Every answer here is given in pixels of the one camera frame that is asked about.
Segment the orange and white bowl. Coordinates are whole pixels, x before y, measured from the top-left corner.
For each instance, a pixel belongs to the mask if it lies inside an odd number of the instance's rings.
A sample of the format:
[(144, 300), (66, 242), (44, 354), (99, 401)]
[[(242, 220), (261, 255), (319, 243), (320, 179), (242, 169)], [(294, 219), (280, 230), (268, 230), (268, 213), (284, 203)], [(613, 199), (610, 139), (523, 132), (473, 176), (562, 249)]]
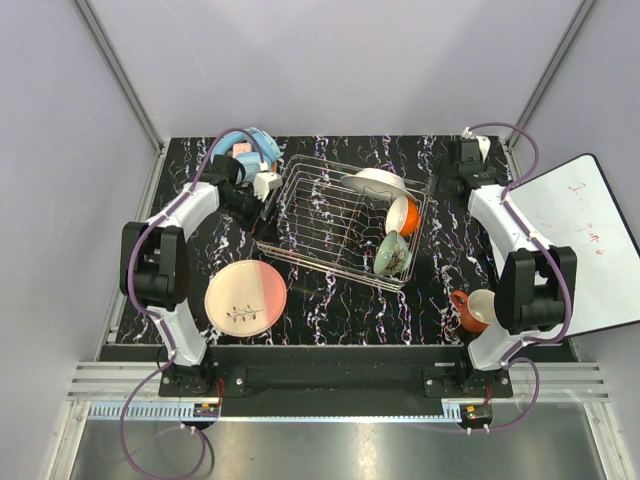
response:
[(409, 237), (419, 228), (420, 223), (421, 216), (417, 204), (409, 197), (398, 197), (387, 212), (385, 233), (395, 231), (402, 237)]

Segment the wire dish rack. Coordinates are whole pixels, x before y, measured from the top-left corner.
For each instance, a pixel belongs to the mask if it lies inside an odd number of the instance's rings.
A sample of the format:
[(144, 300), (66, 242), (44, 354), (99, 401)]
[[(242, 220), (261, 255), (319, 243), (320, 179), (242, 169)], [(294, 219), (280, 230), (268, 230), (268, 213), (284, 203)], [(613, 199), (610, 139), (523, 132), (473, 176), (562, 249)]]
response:
[[(293, 156), (283, 171), (283, 186), (267, 204), (275, 217), (275, 237), (258, 238), (259, 249), (297, 266), (388, 291), (401, 290), (411, 278), (418, 256), (426, 187), (401, 177), (407, 193), (382, 198), (356, 193), (341, 183), (342, 176), (362, 169), (301, 154)], [(387, 235), (387, 212), (402, 196), (417, 204), (421, 216), (419, 228), (403, 237), (413, 258), (403, 273), (377, 275), (373, 265)]]

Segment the white paper plate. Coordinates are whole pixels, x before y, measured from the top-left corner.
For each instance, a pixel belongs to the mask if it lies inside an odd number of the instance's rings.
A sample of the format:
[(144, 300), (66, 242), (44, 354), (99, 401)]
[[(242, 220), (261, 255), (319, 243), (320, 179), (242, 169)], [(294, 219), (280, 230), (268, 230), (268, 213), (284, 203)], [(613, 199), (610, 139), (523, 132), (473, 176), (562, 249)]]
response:
[(356, 174), (341, 177), (341, 183), (356, 193), (372, 196), (405, 195), (407, 193), (404, 180), (398, 175), (376, 168), (364, 168)]

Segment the pink and cream plate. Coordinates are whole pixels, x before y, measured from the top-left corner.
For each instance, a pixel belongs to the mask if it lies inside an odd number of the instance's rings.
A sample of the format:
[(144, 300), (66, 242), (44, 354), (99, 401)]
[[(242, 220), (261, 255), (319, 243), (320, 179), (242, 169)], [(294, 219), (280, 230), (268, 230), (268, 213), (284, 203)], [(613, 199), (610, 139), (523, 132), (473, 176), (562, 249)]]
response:
[(204, 307), (210, 323), (220, 332), (247, 338), (274, 326), (287, 303), (281, 274), (258, 260), (231, 263), (210, 280)]

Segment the green ceramic bowl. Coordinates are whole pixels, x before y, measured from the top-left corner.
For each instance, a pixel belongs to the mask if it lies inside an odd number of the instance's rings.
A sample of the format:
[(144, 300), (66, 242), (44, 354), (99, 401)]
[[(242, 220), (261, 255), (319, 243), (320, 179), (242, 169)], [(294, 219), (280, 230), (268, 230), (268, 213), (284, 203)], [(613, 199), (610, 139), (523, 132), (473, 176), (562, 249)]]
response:
[(373, 265), (377, 275), (395, 275), (405, 272), (411, 263), (413, 254), (408, 243), (395, 230), (386, 235), (380, 244)]

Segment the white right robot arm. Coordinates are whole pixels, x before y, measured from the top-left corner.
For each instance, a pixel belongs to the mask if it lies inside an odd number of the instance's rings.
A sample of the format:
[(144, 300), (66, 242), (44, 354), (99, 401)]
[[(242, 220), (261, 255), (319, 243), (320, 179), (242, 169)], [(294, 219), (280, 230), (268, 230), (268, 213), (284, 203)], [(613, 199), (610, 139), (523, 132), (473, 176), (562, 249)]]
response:
[(565, 337), (577, 275), (575, 251), (553, 245), (516, 207), (513, 186), (488, 164), (490, 147), (485, 136), (452, 140), (431, 185), (435, 198), (467, 207), (504, 261), (493, 301), (496, 319), (466, 347), (467, 363), (453, 374), (457, 390), (470, 397), (488, 387), (488, 371), (506, 367), (521, 348)]

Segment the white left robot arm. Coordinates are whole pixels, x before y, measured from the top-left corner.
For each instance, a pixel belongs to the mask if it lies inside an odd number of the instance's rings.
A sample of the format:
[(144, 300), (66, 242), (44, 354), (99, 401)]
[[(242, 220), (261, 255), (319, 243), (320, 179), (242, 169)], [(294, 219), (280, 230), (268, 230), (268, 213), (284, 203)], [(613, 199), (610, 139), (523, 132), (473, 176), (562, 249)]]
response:
[(181, 384), (196, 396), (215, 386), (216, 372), (203, 363), (206, 342), (188, 303), (191, 270), (187, 241), (210, 215), (222, 211), (252, 231), (282, 177), (260, 161), (255, 168), (226, 155), (212, 157), (159, 213), (122, 230), (120, 291), (160, 333), (168, 363), (184, 368)]

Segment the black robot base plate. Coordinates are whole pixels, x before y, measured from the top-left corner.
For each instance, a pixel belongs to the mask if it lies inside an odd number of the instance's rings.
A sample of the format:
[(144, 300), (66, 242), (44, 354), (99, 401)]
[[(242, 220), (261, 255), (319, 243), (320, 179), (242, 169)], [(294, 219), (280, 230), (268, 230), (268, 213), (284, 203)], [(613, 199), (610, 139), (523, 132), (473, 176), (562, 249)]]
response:
[(503, 370), (475, 373), (455, 346), (216, 346), (198, 367), (163, 373), (162, 397), (222, 396), (225, 419), (400, 419), (444, 400), (509, 399)]

